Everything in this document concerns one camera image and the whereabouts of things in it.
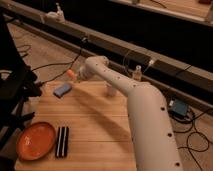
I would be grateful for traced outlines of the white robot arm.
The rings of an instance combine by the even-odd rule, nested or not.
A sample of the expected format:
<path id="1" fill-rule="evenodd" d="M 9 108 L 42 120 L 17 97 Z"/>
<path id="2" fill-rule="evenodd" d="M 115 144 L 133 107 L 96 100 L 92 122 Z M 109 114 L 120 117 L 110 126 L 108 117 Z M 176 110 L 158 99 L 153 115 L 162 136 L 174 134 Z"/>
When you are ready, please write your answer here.
<path id="1" fill-rule="evenodd" d="M 138 82 L 108 67 L 105 56 L 88 57 L 77 72 L 81 81 L 98 75 L 127 97 L 127 114 L 137 171 L 183 171 L 167 102 L 149 82 Z"/>

